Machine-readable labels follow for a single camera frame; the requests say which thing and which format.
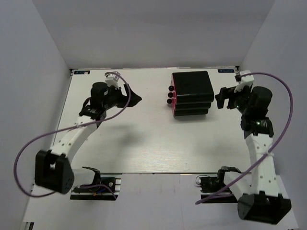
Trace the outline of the black drawer organizer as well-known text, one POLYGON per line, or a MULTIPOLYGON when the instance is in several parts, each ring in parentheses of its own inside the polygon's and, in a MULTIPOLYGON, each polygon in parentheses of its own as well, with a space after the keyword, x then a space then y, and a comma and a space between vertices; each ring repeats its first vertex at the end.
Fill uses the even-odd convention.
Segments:
POLYGON ((176 72, 176 112, 178 116, 206 115, 214 101, 207 71, 176 72))

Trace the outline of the pink bottom drawer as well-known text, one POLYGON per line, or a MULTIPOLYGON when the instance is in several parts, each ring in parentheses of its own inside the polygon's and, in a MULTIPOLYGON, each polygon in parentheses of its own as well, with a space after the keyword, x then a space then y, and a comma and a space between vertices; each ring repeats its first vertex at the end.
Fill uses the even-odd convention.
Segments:
POLYGON ((178 114, 176 112, 176 102, 177 102, 176 98, 168 98, 166 102, 167 102, 168 106, 172 109, 173 117, 178 116, 178 114))

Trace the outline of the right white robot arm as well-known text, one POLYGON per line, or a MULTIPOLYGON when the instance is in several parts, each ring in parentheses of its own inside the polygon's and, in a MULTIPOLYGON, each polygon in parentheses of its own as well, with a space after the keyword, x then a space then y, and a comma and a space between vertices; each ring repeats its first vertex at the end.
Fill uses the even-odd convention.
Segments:
POLYGON ((276 225, 291 210, 290 199, 284 198, 277 182, 273 156, 269 148, 273 144, 273 126, 267 117, 272 92, 265 87, 223 87, 215 96, 217 107, 223 108, 228 100, 228 109, 241 113, 241 129, 248 147, 251 182, 245 178, 236 181, 242 173, 233 167, 223 167, 218 172, 217 187, 231 190, 237 199, 240 219, 276 225))

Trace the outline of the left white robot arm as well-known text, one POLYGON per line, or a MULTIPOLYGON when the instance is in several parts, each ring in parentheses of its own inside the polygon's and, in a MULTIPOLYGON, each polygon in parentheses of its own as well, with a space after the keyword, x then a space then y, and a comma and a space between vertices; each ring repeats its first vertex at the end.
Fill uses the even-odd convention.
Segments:
POLYGON ((107 120, 107 110, 134 107, 142 98, 124 84, 126 94, 120 87, 96 82, 91 96, 82 106, 76 120, 76 128, 70 128, 64 137, 49 150, 40 150, 35 157, 35 184, 58 192, 68 193, 73 187, 85 187, 97 191, 101 187, 100 171, 92 167, 73 169, 72 159, 88 139, 107 120))

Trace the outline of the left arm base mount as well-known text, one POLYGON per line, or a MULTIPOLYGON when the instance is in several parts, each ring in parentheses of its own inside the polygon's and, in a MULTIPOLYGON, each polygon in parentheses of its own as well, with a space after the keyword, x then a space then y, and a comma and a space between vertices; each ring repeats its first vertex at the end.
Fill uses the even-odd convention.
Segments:
POLYGON ((71 200, 115 201, 120 192, 121 174, 101 173, 92 167, 74 169, 71 200))

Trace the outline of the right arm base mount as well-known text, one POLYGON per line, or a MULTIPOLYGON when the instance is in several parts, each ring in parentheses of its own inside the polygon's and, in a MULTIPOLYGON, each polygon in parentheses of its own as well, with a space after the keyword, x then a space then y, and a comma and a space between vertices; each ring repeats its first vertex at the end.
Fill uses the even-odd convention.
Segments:
MULTIPOLYGON (((208 197, 225 186, 224 174, 226 172, 242 173, 238 168, 223 166, 218 170, 217 175, 207 174, 199 175, 195 179, 196 186, 201 188, 201 199, 208 197)), ((205 203, 237 203, 237 199, 229 188, 217 195, 214 199, 210 199, 205 203)))

